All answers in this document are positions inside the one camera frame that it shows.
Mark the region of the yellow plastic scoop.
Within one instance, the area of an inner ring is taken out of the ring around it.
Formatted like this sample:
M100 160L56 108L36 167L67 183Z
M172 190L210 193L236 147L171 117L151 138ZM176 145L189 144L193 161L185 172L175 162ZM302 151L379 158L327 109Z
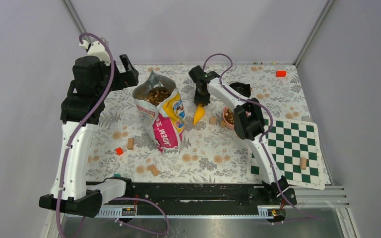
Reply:
M204 105L198 104L194 117L193 117L193 126L195 126L204 116L205 116Z

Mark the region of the pet food bag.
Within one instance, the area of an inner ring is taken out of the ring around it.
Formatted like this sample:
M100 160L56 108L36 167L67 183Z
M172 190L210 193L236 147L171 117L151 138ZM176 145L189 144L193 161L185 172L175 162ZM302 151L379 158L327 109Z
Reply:
M144 127L157 149L176 151L185 128L185 109L176 83L152 71L132 92Z

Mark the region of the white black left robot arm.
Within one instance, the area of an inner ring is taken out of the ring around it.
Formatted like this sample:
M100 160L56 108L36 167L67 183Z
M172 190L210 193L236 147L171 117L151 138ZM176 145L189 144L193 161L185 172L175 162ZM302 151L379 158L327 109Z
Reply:
M127 204L134 197L129 179L108 178L87 185L86 170L105 98L112 91L136 86L139 74L125 54L120 55L125 71L119 71L105 39L95 38L92 43L82 39L80 46L87 54L75 61L74 79L61 105L63 145L58 172L51 191L40 197L39 206L93 218L114 198Z

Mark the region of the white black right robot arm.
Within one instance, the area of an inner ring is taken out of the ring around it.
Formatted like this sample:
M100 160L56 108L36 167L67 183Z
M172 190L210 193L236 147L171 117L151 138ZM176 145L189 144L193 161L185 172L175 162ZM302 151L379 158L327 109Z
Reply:
M204 72L199 65L189 71L189 76L196 84L194 103L197 106L207 106L210 97L214 96L233 111L234 131L247 144L259 166L266 201L294 207L290 200L294 192L274 161L265 138L272 129L271 125L265 128L263 112L268 110L258 99L250 98L251 86L224 83L221 75L214 71Z

